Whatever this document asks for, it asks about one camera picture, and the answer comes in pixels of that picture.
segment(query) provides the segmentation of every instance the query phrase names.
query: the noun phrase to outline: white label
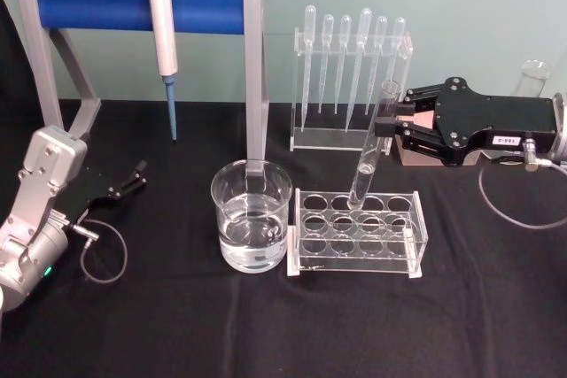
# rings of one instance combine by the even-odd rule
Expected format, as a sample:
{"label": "white label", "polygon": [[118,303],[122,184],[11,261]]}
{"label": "white label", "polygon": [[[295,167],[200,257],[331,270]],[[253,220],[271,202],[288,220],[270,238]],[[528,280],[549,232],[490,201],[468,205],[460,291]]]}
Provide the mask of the white label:
{"label": "white label", "polygon": [[517,146],[522,142],[521,137],[512,136],[495,136],[493,137],[493,145],[506,145],[506,146]]}

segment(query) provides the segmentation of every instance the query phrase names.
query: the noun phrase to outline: transfer pipette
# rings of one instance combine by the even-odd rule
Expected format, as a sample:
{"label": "transfer pipette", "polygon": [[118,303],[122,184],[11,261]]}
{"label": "transfer pipette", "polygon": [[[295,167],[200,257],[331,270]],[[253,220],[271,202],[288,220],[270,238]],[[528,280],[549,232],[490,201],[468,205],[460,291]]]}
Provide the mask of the transfer pipette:
{"label": "transfer pipette", "polygon": [[398,50],[400,49],[401,39],[404,36],[406,29],[406,21],[402,17],[396,19],[392,31],[392,56],[388,63],[388,71],[386,72],[386,80],[391,81],[393,77],[393,70],[396,66],[396,58],[398,57]]}
{"label": "transfer pipette", "polygon": [[321,72],[319,72],[319,112],[321,112],[322,97],[325,93],[325,78],[327,77],[327,62],[329,60],[330,42],[333,38],[333,23],[335,19],[332,15],[325,15],[322,19],[322,54]]}
{"label": "transfer pipette", "polygon": [[169,126],[171,127],[171,138],[175,142],[177,140],[177,123],[175,120],[174,82],[177,73],[177,54],[175,52],[174,14],[171,0],[150,0],[150,9],[159,75],[166,85]]}
{"label": "transfer pipette", "polygon": [[386,37],[386,30],[388,28],[388,18],[378,17],[376,21],[376,29],[374,30],[374,52],[376,55],[372,58],[370,64],[369,88],[366,94],[366,110],[365,114],[369,113],[370,100],[372,99],[372,92],[374,91],[374,83],[376,82],[376,73],[378,70],[378,60],[382,54],[382,44]]}
{"label": "transfer pipette", "polygon": [[340,19],[340,30],[338,33],[338,52],[337,79],[335,80],[335,113],[337,113],[338,95],[340,95],[340,85],[343,80],[343,70],[345,69],[346,47],[351,36],[351,17],[343,15]]}
{"label": "transfer pipette", "polygon": [[346,110],[345,131],[351,122],[354,111],[354,101],[356,100],[356,91],[358,90],[358,80],[361,77],[362,56],[364,55],[364,45],[369,38],[370,22],[372,20],[372,11],[364,8],[361,16],[358,18],[358,31],[356,32],[356,58],[354,60],[353,82],[351,83],[351,94],[348,97],[348,108]]}
{"label": "transfer pipette", "polygon": [[303,27],[303,41],[305,42],[305,67],[303,70],[303,96],[301,97],[301,131],[305,126],[307,117],[307,103],[309,101],[309,77],[311,74],[311,55],[315,41],[315,15],[317,10],[313,5],[305,8],[305,22]]}

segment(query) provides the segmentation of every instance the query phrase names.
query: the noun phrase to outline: light blue wall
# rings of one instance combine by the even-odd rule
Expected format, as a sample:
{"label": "light blue wall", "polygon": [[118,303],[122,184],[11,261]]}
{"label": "light blue wall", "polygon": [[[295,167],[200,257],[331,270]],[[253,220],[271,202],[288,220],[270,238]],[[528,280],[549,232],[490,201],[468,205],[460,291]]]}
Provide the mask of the light blue wall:
{"label": "light blue wall", "polygon": [[[306,4],[319,16],[362,7],[393,20],[403,16],[414,42],[408,86],[465,77],[483,93],[507,94],[528,58],[554,64],[565,45],[565,0],[264,0],[268,33],[268,88],[273,101],[289,100],[293,28]],[[6,0],[21,30],[17,0]],[[164,98],[151,34],[73,31],[72,37],[98,94],[114,99]],[[186,101],[244,101],[244,44],[234,36],[178,35],[177,94]],[[56,61],[60,97],[74,97]]]}

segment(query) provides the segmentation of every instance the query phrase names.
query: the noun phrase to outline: table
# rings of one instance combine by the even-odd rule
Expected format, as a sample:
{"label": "table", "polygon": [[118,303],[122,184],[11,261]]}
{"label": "table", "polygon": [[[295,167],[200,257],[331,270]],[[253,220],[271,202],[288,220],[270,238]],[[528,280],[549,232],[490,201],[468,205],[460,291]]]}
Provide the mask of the table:
{"label": "table", "polygon": [[[66,119],[76,103],[64,103]],[[304,190],[350,187],[355,152],[289,152],[289,105],[270,107],[267,159]],[[423,278],[311,272],[285,263],[258,275],[222,259],[209,183],[245,153],[244,106],[105,101],[86,165],[116,179],[140,159],[148,186],[94,212],[125,236],[128,270],[112,286],[79,268],[70,247],[28,301],[4,316],[0,376],[9,377],[564,377],[567,235],[531,232],[493,214],[478,166],[401,167],[383,158],[371,187],[419,190],[430,240]],[[0,120],[0,218],[12,205],[37,123]],[[533,223],[565,214],[567,181],[488,165],[487,193]],[[96,247],[116,266],[112,237]]]}

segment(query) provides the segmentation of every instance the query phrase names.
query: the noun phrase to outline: gray cable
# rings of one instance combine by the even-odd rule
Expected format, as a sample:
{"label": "gray cable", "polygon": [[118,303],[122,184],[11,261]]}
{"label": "gray cable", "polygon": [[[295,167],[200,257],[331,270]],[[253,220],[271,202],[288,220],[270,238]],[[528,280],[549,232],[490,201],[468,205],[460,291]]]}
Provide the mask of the gray cable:
{"label": "gray cable", "polygon": [[[561,172],[562,174],[564,174],[565,176],[567,176],[567,170],[563,170],[560,166],[557,166],[553,163],[549,164],[549,166],[551,168],[554,168],[555,170]],[[521,228],[526,228],[526,229],[531,229],[531,230],[545,230],[545,229],[553,229],[553,228],[558,228],[564,224],[567,224],[567,217],[559,220],[559,221],[554,221],[553,223],[548,223],[546,225],[529,225],[527,223],[523,223],[521,221],[518,221],[516,219],[512,219],[511,217],[507,216],[506,214],[504,214],[503,212],[501,212],[500,210],[498,210],[493,203],[490,202],[490,200],[488,199],[488,197],[486,196],[485,193],[485,188],[483,187],[482,184],[482,175],[485,172],[485,169],[482,168],[482,170],[480,170],[480,173],[478,174],[478,188],[480,189],[480,193],[482,194],[482,198],[484,198],[486,204],[490,207],[490,209],[495,212],[496,214],[498,214],[500,217],[502,217],[503,219],[509,221],[510,223],[513,223]]]}
{"label": "gray cable", "polygon": [[114,232],[114,234],[116,234],[116,236],[118,236],[118,239],[120,240],[120,243],[122,244],[122,248],[124,250],[124,262],[122,263],[122,269],[118,272],[118,274],[116,276],[114,276],[113,278],[110,278],[110,279],[98,279],[98,278],[95,278],[92,274],[90,274],[90,272],[87,271],[87,267],[85,267],[85,255],[87,254],[87,250],[90,247],[90,243],[86,243],[85,247],[82,249],[82,253],[81,253],[81,269],[82,269],[82,272],[89,279],[91,279],[93,282],[100,283],[100,284],[103,284],[103,285],[106,285],[106,284],[109,284],[109,283],[114,283],[114,282],[118,281],[122,277],[122,275],[124,275],[124,272],[126,272],[126,265],[128,264],[128,248],[126,247],[126,242],[124,241],[124,238],[122,237],[122,235],[120,234],[120,232],[116,228],[112,227],[111,225],[109,225],[108,223],[105,223],[103,221],[86,219],[86,220],[83,220],[82,223],[94,223],[96,225],[100,225],[100,226],[104,226],[105,228],[109,228],[110,230],[112,230]]}

